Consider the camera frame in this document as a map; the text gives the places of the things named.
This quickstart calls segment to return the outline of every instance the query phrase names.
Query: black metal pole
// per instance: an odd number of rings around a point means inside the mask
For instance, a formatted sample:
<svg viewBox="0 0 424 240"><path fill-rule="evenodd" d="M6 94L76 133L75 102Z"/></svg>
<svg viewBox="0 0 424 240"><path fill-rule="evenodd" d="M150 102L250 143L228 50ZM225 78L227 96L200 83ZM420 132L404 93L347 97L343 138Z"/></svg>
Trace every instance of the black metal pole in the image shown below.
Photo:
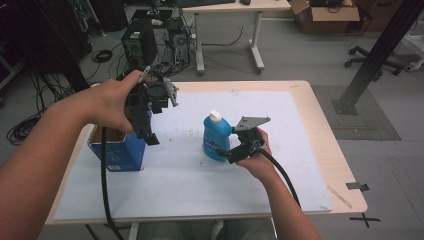
<svg viewBox="0 0 424 240"><path fill-rule="evenodd" d="M337 114L357 114L355 104L424 9L423 0L403 0L386 29L381 33L342 97L333 100Z"/></svg>

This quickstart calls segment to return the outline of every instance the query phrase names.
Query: gray floor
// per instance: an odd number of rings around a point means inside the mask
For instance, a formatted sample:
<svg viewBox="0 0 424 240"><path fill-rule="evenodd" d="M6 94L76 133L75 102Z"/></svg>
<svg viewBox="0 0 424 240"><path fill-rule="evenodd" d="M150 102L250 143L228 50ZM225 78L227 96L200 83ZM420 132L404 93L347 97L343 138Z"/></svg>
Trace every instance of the gray floor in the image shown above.
<svg viewBox="0 0 424 240"><path fill-rule="evenodd" d="M293 21L263 20L258 42L266 69L260 75L253 68L247 49L252 28L245 28L241 39L231 48L204 47L207 73L199 76L194 68L172 77L173 81L237 81L237 80L306 80L310 84L348 85L359 65L344 68L349 58L348 47L354 45L370 49L378 34L362 37L344 35L305 35ZM205 33L210 43L227 43L237 38L239 29L222 29L222 35ZM94 50L111 49L120 43L119 33L108 37L93 35ZM419 59L407 48L401 47L392 59L408 64ZM110 63L100 66L90 83L109 77ZM91 75L96 65L89 56L81 61L85 76ZM348 141L339 140L340 147L356 180L367 184L364 192L368 203L365 213L370 221L353 221L349 217L361 214L310 216L324 239L423 239L424 238L424 70L402 72L393 76L387 69L369 90L379 103L401 141ZM20 74L0 91L6 106L0 109L0 163L16 149L6 140L7 131L16 123L35 112L35 91L27 74ZM212 221L193 223L197 239L208 239ZM102 225L93 226L100 239L115 239ZM46 226L39 239L92 239L84 226Z"/></svg>

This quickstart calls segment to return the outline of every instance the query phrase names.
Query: white desk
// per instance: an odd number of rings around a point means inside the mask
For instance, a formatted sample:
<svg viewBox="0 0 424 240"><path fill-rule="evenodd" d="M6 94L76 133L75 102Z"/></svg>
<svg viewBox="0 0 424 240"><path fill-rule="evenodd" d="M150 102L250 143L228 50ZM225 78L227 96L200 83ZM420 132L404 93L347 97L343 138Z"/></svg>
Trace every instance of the white desk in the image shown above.
<svg viewBox="0 0 424 240"><path fill-rule="evenodd" d="M315 156L318 168L322 174L324 185L328 196L331 199L331 213L348 213L348 212L364 212L367 208L366 202L360 190L349 190L346 183L355 182L355 179L347 165L347 162L337 144L336 139L325 119L325 116L312 92L309 84L304 81L272 81L272 82L191 82L191 83L175 83L182 91L187 92L210 92L210 91L287 91L290 92L296 104L301 122L303 124L305 134L309 139L311 151ZM47 224L65 224L65 223L104 223L104 219L80 219L70 221L58 221L54 216L58 208L59 202L63 196L63 191L70 169L78 157L85 134L81 134L78 144L74 150L74 154L69 164L64 181L61 185L59 193L56 197L55 204L47 219ZM98 205L101 206L101 199L98 199ZM185 218L167 218L172 219L205 219L219 218L220 214L215 216L193 216ZM253 214L255 216L269 216L268 213ZM128 221L151 221L154 217L149 218L120 218L120 222Z"/></svg>
<svg viewBox="0 0 424 240"><path fill-rule="evenodd" d="M259 50L257 47L258 36L259 36L259 28L262 18L263 11L269 10L287 10L290 9L290 4L286 0L252 0L252 3L249 6L245 6L237 0L235 3L227 3L227 4L219 4L219 5L211 5L204 7L193 7L193 8L184 8L183 12L186 13L194 13L194 21L195 21L195 31L196 31L196 61L197 61L197 72L199 74L205 73L205 65L203 61L203 51L202 51L202 43L200 38L200 25L201 22L199 20L199 14L210 15L213 22L220 22L224 24L223 17L227 23L233 23L238 19L238 16L234 16L235 13L254 13L255 20L253 37L249 40L250 49L252 51L252 55L255 59L256 66L258 71L262 71L265 69L265 65L262 61L261 55L259 54Z"/></svg>

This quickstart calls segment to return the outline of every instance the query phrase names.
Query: blue box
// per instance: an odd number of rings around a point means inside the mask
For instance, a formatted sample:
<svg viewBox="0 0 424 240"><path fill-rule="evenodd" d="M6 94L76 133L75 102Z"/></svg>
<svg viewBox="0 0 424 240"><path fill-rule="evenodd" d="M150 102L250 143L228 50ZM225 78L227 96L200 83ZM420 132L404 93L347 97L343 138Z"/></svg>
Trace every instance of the blue box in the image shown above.
<svg viewBox="0 0 424 240"><path fill-rule="evenodd" d="M146 142L136 134L125 134L116 129L107 130L106 167L110 172L140 171ZM88 146L101 159L102 128L94 126L87 141Z"/></svg>

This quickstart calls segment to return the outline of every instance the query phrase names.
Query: wire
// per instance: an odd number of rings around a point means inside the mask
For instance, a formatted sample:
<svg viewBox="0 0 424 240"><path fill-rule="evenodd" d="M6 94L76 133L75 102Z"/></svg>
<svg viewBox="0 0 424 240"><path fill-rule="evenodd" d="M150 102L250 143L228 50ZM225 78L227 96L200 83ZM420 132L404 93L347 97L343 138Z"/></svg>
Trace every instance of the wire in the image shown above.
<svg viewBox="0 0 424 240"><path fill-rule="evenodd" d="M85 224L85 228L87 228L88 232L90 233L90 235L93 237L94 240L99 240L97 235L94 233L93 229L91 229L90 225Z"/></svg>
<svg viewBox="0 0 424 240"><path fill-rule="evenodd" d="M119 59L118 59L118 65L116 66L116 77L118 77L119 76L119 65L121 64L121 59L122 59L122 57L125 55L125 53L123 53L120 57L119 57Z"/></svg>
<svg viewBox="0 0 424 240"><path fill-rule="evenodd" d="M98 50L91 54L91 60L95 63L104 63L112 58L112 51L108 49Z"/></svg>
<svg viewBox="0 0 424 240"><path fill-rule="evenodd" d="M330 13L338 13L340 11L340 9L342 9L342 7L339 7L338 9L336 9L335 11L333 11L333 10L331 10L332 8L335 8L335 7L328 7L327 8L328 9L328 12L330 12Z"/></svg>
<svg viewBox="0 0 424 240"><path fill-rule="evenodd" d="M237 37L236 40L232 41L231 43L227 43L227 44L216 44L216 43L202 43L202 46L220 46L220 47L231 47L232 45L234 45L238 40L240 40L241 35L243 34L243 26L238 27L240 29L240 34Z"/></svg>
<svg viewBox="0 0 424 240"><path fill-rule="evenodd" d="M107 227L107 228L111 228L108 224L103 224L103 226ZM122 226L122 227L116 227L117 229L129 229L131 228L131 225L128 226Z"/></svg>
<svg viewBox="0 0 424 240"><path fill-rule="evenodd" d="M112 55L113 55L112 51L113 51L113 49L115 49L119 45L120 44L118 44L115 47L113 47L112 50L103 49L103 50L95 51L95 52L93 52L91 54L91 61L97 63L97 68L94 71L94 73L91 74L89 77L87 77L85 80L88 80L88 79L94 77L94 75L96 75L97 71L99 71L100 63L105 63L105 62L109 61L112 58Z"/></svg>
<svg viewBox="0 0 424 240"><path fill-rule="evenodd" d="M109 196L107 192L107 181L106 181L106 135L107 128L102 128L102 155L101 155L101 178L102 178L102 193L103 193L103 205L105 207L106 220L112 229L113 233L119 240L124 240L119 230L116 228L113 222L112 216L110 215L109 207Z"/></svg>
<svg viewBox="0 0 424 240"><path fill-rule="evenodd" d="M30 73L30 79L36 91L36 95L34 97L37 112L13 126L7 132L7 140L15 146L20 145L25 140L47 110L48 104L44 100L44 96L47 92L53 95L54 102L64 99L66 96L72 94L71 89L65 88L60 84L57 75L44 74L40 70L34 69L33 72Z"/></svg>
<svg viewBox="0 0 424 240"><path fill-rule="evenodd" d="M281 175L283 175L284 179L287 182L287 185L289 186L289 189L293 195L294 200L296 201L296 203L299 205L300 208L302 208L300 206L300 202L299 202L299 198L297 197L297 193L296 190L293 187L292 182L290 181L289 176L287 175L286 171L284 171L284 168L281 167L281 165L277 162L277 160L275 160L275 158L272 157L271 154L269 154L267 151L265 151L264 149L259 149L259 152L262 153L266 158L268 158L273 164L274 166L278 169L278 171L280 171Z"/></svg>

